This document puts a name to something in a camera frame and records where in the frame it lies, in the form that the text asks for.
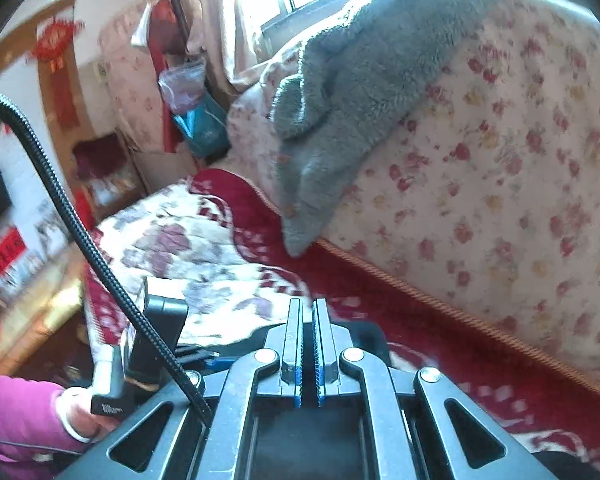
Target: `white wall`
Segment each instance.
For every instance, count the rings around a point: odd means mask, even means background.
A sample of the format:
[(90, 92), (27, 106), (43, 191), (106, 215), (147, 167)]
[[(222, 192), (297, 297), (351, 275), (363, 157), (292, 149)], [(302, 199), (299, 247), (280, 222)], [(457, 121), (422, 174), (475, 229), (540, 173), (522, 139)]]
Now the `white wall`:
[[(87, 66), (87, 63), (100, 56), (97, 38), (102, 26), (111, 20), (115, 14), (120, 12), (120, 10), (138, 1), (76, 1), (74, 17), (76, 20), (83, 20), (85, 24), (84, 30), (75, 38), (74, 43), (80, 72), (91, 74), (89, 71), (92, 69), (90, 66)], [(51, 2), (51, 0), (25, 0), (11, 17), (1, 37), (4, 37), (23, 20), (48, 6)], [(107, 99), (106, 87), (102, 86), (100, 88), (101, 92), (98, 94), (98, 89), (94, 88), (93, 81), (89, 81), (86, 86), (85, 99), (88, 108), (90, 108), (90, 102), (94, 103), (91, 106), (92, 109), (89, 110), (90, 115), (94, 115), (94, 126), (98, 130), (106, 130), (110, 127), (111, 117), (110, 110), (107, 109), (105, 102)], [(17, 60), (16, 63), (0, 74), (0, 92), (12, 99), (29, 118), (56, 172), (61, 178), (62, 183), (65, 184), (46, 126), (36, 63), (26, 63), (24, 58)], [(36, 225), (43, 221), (45, 216), (48, 216), (48, 213), (52, 210), (52, 205), (27, 155), (13, 134), (0, 137), (0, 168), (11, 201), (13, 202), (13, 206), (0, 229), (0, 238), (4, 235), (9, 225), (14, 224), (20, 231), (24, 243), (29, 249), (29, 253), (42, 255), (42, 244), (40, 236), (36, 231)], [(52, 243), (52, 246), (56, 246), (52, 247), (52, 249), (56, 250), (61, 247), (58, 240), (62, 240), (62, 237), (56, 236), (55, 238), (56, 241)], [(21, 257), (18, 260), (21, 264), (20, 267), (23, 267), (23, 259)], [(17, 269), (17, 271), (21, 274), (26, 274), (25, 269)]]

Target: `curtain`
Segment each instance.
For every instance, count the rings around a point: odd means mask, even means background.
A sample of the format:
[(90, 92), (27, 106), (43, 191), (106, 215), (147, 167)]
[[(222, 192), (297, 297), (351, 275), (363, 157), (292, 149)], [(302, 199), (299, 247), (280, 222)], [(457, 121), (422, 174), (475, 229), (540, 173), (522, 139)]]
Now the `curtain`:
[(257, 54), (261, 17), (253, 12), (260, 3), (259, 0), (200, 0), (203, 38), (196, 30), (198, 27), (193, 26), (188, 45), (195, 50), (201, 44), (206, 50), (207, 76), (221, 92), (222, 104), (237, 98), (264, 70), (265, 63), (258, 63)]

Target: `pink sleeve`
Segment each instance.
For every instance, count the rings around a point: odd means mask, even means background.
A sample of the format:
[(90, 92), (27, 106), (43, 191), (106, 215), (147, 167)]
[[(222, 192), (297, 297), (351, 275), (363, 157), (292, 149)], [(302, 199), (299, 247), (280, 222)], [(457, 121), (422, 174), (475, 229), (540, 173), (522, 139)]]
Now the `pink sleeve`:
[[(85, 445), (65, 431), (56, 414), (56, 399), (63, 391), (58, 384), (0, 376), (0, 440), (83, 450)], [(12, 460), (30, 460), (39, 452), (44, 449), (0, 444), (0, 455)]]

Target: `gray blanket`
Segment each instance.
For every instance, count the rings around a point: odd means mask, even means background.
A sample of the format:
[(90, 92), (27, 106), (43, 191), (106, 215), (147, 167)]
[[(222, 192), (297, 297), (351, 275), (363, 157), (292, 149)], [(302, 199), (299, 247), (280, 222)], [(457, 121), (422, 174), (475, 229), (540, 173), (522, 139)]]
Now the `gray blanket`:
[(286, 250), (331, 219), (370, 150), (409, 114), (498, 0), (352, 0), (301, 47), (272, 121)]

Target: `white cuff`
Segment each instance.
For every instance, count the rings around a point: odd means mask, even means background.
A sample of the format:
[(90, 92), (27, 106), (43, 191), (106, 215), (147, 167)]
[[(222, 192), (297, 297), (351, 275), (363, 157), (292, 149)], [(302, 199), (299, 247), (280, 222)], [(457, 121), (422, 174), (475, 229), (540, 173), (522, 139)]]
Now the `white cuff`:
[(77, 396), (79, 393), (81, 393), (82, 390), (83, 390), (83, 388), (74, 386), (74, 387), (68, 388), (64, 392), (62, 392), (56, 399), (56, 413), (58, 414), (58, 418), (60, 419), (60, 422), (62, 422), (62, 426), (64, 427), (64, 430), (69, 435), (71, 435), (72, 438), (74, 438), (78, 442), (88, 444), (92, 441), (92, 439), (84, 438), (83, 436), (78, 434), (78, 432), (75, 431), (74, 428), (72, 427), (72, 425), (69, 423), (69, 418), (68, 418), (69, 405), (72, 401), (72, 397)]

